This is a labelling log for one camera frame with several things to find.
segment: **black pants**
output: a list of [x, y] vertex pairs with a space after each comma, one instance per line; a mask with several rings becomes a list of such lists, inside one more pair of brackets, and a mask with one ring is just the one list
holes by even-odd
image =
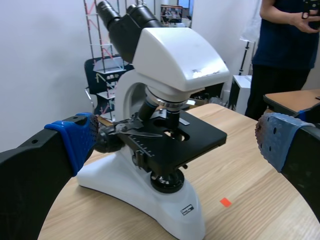
[[267, 109], [264, 95], [301, 90], [310, 70], [253, 65], [251, 92], [245, 115], [258, 120]]

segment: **microscope stage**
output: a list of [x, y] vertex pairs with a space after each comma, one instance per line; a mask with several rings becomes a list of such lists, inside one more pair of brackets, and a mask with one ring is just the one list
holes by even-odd
[[179, 123], [177, 133], [183, 135], [183, 141], [167, 135], [166, 120], [159, 116], [143, 121], [139, 132], [162, 135], [162, 137], [145, 137], [119, 134], [130, 148], [141, 156], [153, 172], [159, 176], [173, 173], [201, 155], [226, 143], [227, 134], [199, 118], [181, 111], [180, 118], [189, 125]]

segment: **white microscope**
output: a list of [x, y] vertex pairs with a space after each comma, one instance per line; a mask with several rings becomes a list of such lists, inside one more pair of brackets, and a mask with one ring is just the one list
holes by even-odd
[[162, 27], [146, 6], [120, 17], [102, 1], [97, 12], [134, 70], [118, 82], [117, 122], [100, 130], [96, 148], [117, 152], [84, 166], [78, 183], [140, 209], [179, 240], [202, 240], [201, 203], [179, 168], [223, 145], [227, 134], [180, 108], [192, 92], [227, 81], [229, 71], [199, 34]]

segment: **label sticker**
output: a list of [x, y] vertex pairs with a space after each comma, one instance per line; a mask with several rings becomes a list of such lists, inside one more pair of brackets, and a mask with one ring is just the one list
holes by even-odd
[[186, 208], [181, 210], [182, 215], [187, 215], [188, 213], [190, 213], [194, 208], [194, 206], [192, 206], [191, 204], [189, 206], [187, 206]]

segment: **hand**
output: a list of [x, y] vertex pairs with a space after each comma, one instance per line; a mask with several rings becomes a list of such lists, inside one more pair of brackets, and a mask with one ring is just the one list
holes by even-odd
[[310, 16], [307, 19], [302, 19], [302, 12], [291, 13], [289, 24], [297, 27], [301, 32], [304, 32], [307, 34], [316, 34], [319, 32], [319, 29], [315, 30], [309, 26], [309, 22], [320, 21], [320, 16], [311, 16], [311, 15], [314, 15], [315, 13], [311, 12]]

